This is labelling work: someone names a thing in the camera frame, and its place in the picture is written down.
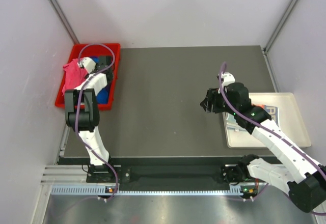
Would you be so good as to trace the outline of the blue polka dot towel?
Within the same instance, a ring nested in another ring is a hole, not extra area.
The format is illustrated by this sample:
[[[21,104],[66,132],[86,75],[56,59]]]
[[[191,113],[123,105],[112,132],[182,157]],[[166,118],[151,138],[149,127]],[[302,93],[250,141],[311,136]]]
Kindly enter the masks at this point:
[[[242,127],[238,125],[234,115],[227,114],[226,115],[226,127],[227,129],[234,130],[234,131],[245,131]]]

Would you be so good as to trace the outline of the dark blue towel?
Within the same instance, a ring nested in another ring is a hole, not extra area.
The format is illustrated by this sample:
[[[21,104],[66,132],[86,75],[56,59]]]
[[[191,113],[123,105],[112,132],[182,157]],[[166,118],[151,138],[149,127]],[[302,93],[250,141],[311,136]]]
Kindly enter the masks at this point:
[[[107,104],[108,103],[108,93],[106,90],[107,85],[96,95],[98,104]]]

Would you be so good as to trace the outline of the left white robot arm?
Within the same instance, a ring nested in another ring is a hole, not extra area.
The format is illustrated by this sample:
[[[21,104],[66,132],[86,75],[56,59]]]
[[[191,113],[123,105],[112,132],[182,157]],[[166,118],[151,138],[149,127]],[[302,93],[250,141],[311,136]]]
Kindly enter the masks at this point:
[[[116,170],[110,166],[111,157],[99,132],[100,113],[97,95],[113,80],[112,66],[115,59],[101,55],[98,61],[85,57],[77,61],[77,68],[86,71],[85,81],[73,89],[65,91],[65,120],[84,143],[90,157],[89,174],[103,181],[114,179]]]

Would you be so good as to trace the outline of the beige rabbit letter towel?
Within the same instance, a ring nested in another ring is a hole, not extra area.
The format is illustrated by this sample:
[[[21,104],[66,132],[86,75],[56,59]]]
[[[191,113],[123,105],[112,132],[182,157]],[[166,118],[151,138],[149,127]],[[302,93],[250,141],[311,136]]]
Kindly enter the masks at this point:
[[[256,104],[257,106],[263,108],[267,113],[271,116],[271,118],[275,121],[275,123],[279,126],[279,108],[277,106],[266,105],[266,104]]]

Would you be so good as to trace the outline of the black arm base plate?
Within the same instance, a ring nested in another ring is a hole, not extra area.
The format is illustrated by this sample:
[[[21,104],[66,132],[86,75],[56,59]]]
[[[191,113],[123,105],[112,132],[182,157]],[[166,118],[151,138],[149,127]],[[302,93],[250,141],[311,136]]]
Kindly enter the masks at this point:
[[[122,189],[217,189],[250,179],[238,166],[240,157],[114,157],[88,164],[87,183],[120,183]]]

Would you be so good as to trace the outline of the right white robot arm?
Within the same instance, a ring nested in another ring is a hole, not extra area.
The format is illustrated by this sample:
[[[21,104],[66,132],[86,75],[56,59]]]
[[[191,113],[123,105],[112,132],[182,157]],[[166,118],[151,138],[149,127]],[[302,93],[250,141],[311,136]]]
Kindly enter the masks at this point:
[[[254,105],[242,83],[208,89],[200,106],[207,113],[232,115],[238,126],[263,143],[281,163],[273,165],[254,154],[243,156],[236,166],[238,178],[266,182],[306,213],[325,202],[325,166],[291,141],[262,106]]]

